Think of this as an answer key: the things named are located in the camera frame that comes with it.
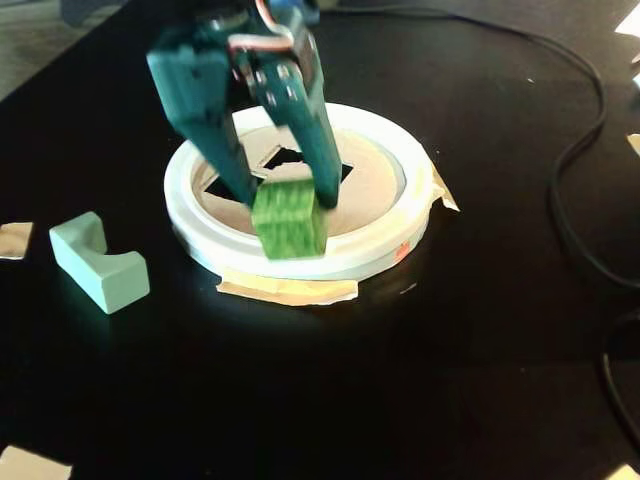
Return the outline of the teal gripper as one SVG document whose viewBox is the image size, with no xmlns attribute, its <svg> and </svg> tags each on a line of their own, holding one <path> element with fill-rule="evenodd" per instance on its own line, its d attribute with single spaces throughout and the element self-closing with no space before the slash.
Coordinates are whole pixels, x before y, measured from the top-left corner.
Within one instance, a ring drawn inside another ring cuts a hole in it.
<svg viewBox="0 0 640 480">
<path fill-rule="evenodd" d="M 320 204 L 334 209 L 342 163 L 324 99 L 308 14 L 223 14 L 167 29 L 147 53 L 167 119 L 252 207 L 257 183 L 231 111 L 234 95 L 262 106 L 293 135 Z"/>
</svg>

